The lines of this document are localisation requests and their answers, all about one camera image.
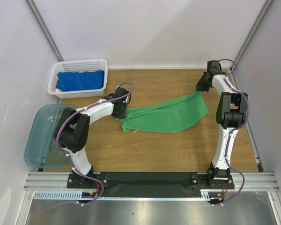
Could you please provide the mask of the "green towel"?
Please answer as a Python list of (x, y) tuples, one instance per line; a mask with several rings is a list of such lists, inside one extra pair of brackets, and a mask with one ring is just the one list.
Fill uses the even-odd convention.
[(151, 133), (177, 133), (196, 125), (208, 113), (199, 91), (156, 105), (128, 108), (126, 118), (116, 119), (124, 133), (130, 129)]

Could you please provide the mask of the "white perforated plastic basket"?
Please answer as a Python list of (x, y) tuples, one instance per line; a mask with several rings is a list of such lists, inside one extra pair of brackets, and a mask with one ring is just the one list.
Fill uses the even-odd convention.
[[(104, 71), (103, 87), (93, 90), (76, 90), (76, 91), (56, 91), (59, 72), (96, 72)], [(47, 92), (50, 95), (55, 95), (61, 99), (65, 98), (85, 98), (102, 96), (108, 80), (108, 64), (105, 59), (90, 59), (90, 60), (70, 60), (56, 63), (51, 71)]]

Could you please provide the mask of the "blue towel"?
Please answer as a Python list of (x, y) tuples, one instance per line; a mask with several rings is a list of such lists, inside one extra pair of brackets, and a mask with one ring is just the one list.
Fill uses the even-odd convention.
[(104, 86), (103, 70), (95, 72), (59, 72), (56, 89), (61, 91), (97, 90)]

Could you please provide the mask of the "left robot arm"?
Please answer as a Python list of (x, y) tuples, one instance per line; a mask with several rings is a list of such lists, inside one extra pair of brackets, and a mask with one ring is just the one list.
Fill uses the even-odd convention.
[(58, 150), (70, 158), (73, 166), (68, 177), (68, 188), (104, 186), (94, 174), (85, 151), (89, 126), (110, 115), (116, 119), (124, 119), (130, 98), (131, 92), (118, 86), (115, 93), (104, 96), (89, 106), (77, 109), (67, 107), (63, 110), (53, 137)]

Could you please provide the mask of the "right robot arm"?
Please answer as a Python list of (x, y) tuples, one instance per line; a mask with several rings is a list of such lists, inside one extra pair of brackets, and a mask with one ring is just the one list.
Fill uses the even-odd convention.
[(196, 84), (196, 91), (208, 92), (211, 88), (220, 95), (216, 111), (219, 139), (213, 160), (207, 170), (206, 183), (211, 188), (221, 188), (232, 183), (231, 155), (236, 135), (248, 121), (250, 113), (248, 95), (239, 91), (229, 80), (230, 74), (222, 71), (219, 60), (207, 62), (207, 70)]

